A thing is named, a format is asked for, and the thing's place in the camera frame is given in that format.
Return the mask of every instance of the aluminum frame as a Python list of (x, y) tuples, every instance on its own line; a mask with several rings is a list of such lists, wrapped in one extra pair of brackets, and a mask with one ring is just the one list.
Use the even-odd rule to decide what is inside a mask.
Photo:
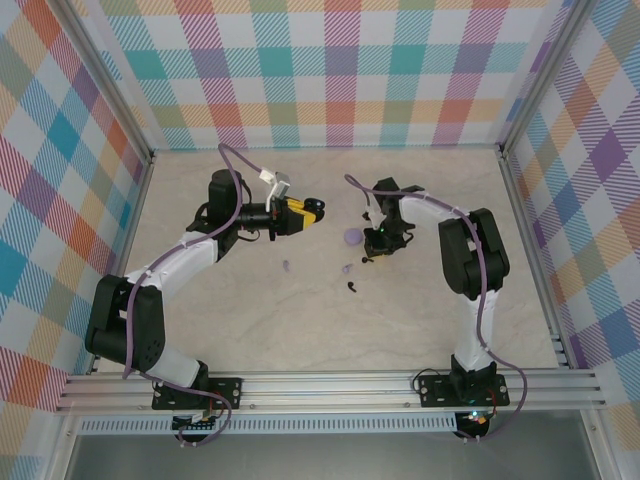
[[(511, 405), (501, 407), (501, 411), (513, 411), (522, 397), (522, 379), (511, 370), (500, 373), (505, 376), (511, 397)], [(524, 410), (597, 410), (606, 406), (591, 370), (530, 369), (526, 373), (529, 393)], [(243, 378), (240, 408), (234, 412), (239, 415), (469, 411), (468, 406), (422, 408), (418, 394), (411, 390), (414, 375), (413, 371), (211, 373), (217, 378)], [(119, 373), (71, 376), (58, 414), (157, 415), (151, 409), (152, 395), (151, 382), (138, 375), (127, 380), (122, 380)]]

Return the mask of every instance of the plaid wallpaper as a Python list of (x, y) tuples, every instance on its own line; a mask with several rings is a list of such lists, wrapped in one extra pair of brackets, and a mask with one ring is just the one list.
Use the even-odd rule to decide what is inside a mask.
[(495, 143), (569, 3), (75, 0), (170, 149)]
[(531, 68), (527, 73), (524, 83), (520, 87), (520, 91), (518, 92), (518, 96), (516, 97), (515, 102), (513, 102), (513, 105), (511, 106), (511, 110), (509, 110), (509, 115), (507, 115), (507, 120), (504, 122), (502, 131), (500, 132), (500, 136), (499, 136), (500, 143), (502, 143), (505, 140), (507, 134), (509, 133), (509, 130), (511, 129), (511, 125), (513, 124), (513, 120), (516, 118), (516, 115), (520, 111), (522, 102), (529, 95), (529, 92), (531, 91), (531, 88), (533, 87), (533, 84), (535, 83), (536, 78), (538, 78), (538, 73), (540, 73), (540, 68), (544, 64), (544, 61), (547, 59), (547, 55), (549, 54), (551, 45), (553, 44), (558, 34), (560, 33), (560, 30), (562, 29), (562, 26), (564, 25), (564, 22), (567, 19), (569, 12), (571, 11), (571, 7), (573, 7), (575, 3), (576, 3), (576, 0), (562, 1), (562, 6), (560, 7), (560, 10), (558, 10), (558, 13), (556, 14), (556, 18), (554, 18), (553, 20), (553, 24), (551, 25), (551, 28), (549, 29), (549, 32), (547, 33), (547, 36), (545, 37), (544, 42), (542, 43), (542, 47), (540, 47), (540, 50), (538, 51), (538, 55), (536, 55), (535, 60), (531, 64)]
[(0, 1), (0, 65), (0, 478), (26, 479), (142, 162), (45, 0)]
[(564, 327), (640, 478), (640, 2), (601, 0), (512, 159)]

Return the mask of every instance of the beige floor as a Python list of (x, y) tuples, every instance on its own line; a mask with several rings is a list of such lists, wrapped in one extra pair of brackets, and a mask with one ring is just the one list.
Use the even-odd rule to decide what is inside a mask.
[[(252, 150), (259, 166), (287, 173), (290, 195), (326, 201), (326, 218), (289, 238), (238, 243), (192, 280), (165, 312), (170, 344), (211, 370), (391, 370), (445, 368), (456, 341), (457, 305), (440, 265), (437, 232), (418, 230), (406, 250), (363, 265), (343, 232), (366, 225), (363, 184), (393, 176), (467, 209), (496, 217), (511, 261), (495, 317), (494, 349), (524, 367), (555, 367), (547, 325), (492, 150)], [(129, 270), (175, 242), (207, 200), (217, 152), (163, 153), (149, 188)], [(263, 200), (262, 183), (238, 163)], [(288, 260), (290, 272), (283, 269)], [(342, 267), (353, 263), (348, 275)], [(353, 281), (357, 293), (347, 289)], [(119, 369), (103, 364), (101, 369)]]

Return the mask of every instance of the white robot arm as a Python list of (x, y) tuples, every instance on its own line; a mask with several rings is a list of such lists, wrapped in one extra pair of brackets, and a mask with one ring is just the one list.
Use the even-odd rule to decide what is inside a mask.
[[(236, 175), (247, 188), (242, 176), (238, 172)], [(107, 275), (98, 282), (85, 336), (89, 352), (125, 365), (127, 349), (132, 349), (133, 369), (179, 388), (207, 391), (208, 367), (166, 344), (167, 303), (195, 275), (220, 261), (238, 239), (247, 240), (238, 234), (240, 231), (267, 230), (273, 241), (277, 236), (300, 232), (324, 217), (321, 200), (308, 198), (302, 202), (284, 195), (289, 187), (285, 175), (262, 170), (260, 177), (269, 184), (266, 202), (242, 204), (237, 218), (226, 230), (207, 238), (229, 222), (238, 202), (230, 170), (215, 172), (209, 183), (208, 202), (200, 206), (176, 244), (184, 248), (172, 249), (174, 253), (165, 254), (166, 258), (158, 264), (154, 262), (153, 271), (147, 265), (124, 277)], [(133, 298), (133, 315), (128, 315), (133, 287), (141, 278), (143, 281)], [(129, 339), (127, 316), (133, 322), (133, 335)]]
[[(488, 350), (498, 292), (509, 273), (509, 260), (489, 210), (468, 212), (456, 208), (454, 211), (442, 202), (425, 199), (420, 194), (421, 190), (421, 187), (414, 186), (400, 191), (392, 178), (380, 180), (375, 185), (373, 191), (381, 193), (374, 194), (378, 209), (375, 209), (375, 205), (369, 205), (364, 215), (366, 219), (374, 219), (372, 228), (364, 230), (365, 252), (368, 257), (391, 255), (407, 246), (413, 237), (406, 239), (405, 234), (416, 226), (438, 230), (444, 276), (449, 287), (458, 294), (461, 305), (459, 337), (451, 358), (449, 385), (460, 403), (473, 404), (486, 397), (487, 390), (500, 390), (496, 383), (500, 381), (500, 376), (496, 373), (496, 363)], [(466, 216), (468, 221), (463, 221), (461, 215)], [(487, 271), (487, 292), (481, 323), (486, 345), (481, 344), (477, 334), (482, 279), (469, 224), (473, 224), (475, 233), (481, 239)]]
[[(399, 200), (400, 218), (406, 222), (430, 230), (437, 230), (438, 225), (446, 220), (457, 220), (459, 217), (451, 210), (415, 197), (402, 197)], [(491, 346), (493, 331), (493, 312), (498, 300), (498, 291), (487, 292), (482, 312), (482, 336)], [(488, 367), (492, 360), (484, 350), (476, 335), (476, 319), (480, 299), (471, 300), (464, 294), (458, 295), (461, 320), (458, 328), (458, 342), (454, 356), (460, 366), (467, 371), (481, 370)]]

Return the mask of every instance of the purple ball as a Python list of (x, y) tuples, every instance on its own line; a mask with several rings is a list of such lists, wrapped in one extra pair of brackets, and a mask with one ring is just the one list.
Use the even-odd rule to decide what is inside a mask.
[(364, 240), (364, 235), (357, 228), (350, 228), (344, 232), (344, 241), (347, 242), (347, 245), (351, 245), (353, 247), (361, 244), (362, 240)]

